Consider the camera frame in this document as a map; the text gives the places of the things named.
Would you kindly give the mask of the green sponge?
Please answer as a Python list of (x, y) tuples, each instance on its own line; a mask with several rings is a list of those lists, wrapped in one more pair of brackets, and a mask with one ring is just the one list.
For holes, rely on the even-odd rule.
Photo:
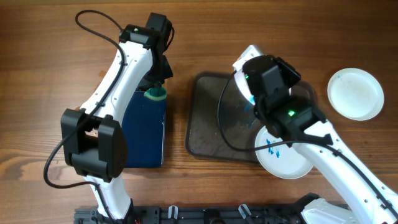
[(162, 101), (167, 97), (167, 91), (162, 86), (156, 86), (148, 89), (144, 96), (152, 101)]

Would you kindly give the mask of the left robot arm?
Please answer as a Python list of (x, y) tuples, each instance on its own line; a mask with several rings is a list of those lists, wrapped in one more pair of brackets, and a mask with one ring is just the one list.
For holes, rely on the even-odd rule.
[(144, 27), (129, 24), (119, 40), (111, 67), (89, 100), (61, 118), (65, 162), (84, 178), (74, 186), (90, 185), (98, 208), (84, 212), (95, 223), (139, 223), (132, 198), (124, 187), (122, 171), (128, 146), (122, 123), (131, 98), (142, 90), (147, 99), (163, 100), (164, 81), (173, 76), (164, 52), (175, 30), (165, 15), (151, 13)]

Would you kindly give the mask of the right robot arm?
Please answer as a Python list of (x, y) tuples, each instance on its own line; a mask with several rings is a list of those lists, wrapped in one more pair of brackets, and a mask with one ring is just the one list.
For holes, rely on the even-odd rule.
[(260, 55), (244, 62), (242, 73), (268, 132), (308, 159), (360, 223), (397, 223), (397, 194), (349, 149), (317, 105), (290, 94), (301, 79), (291, 65)]

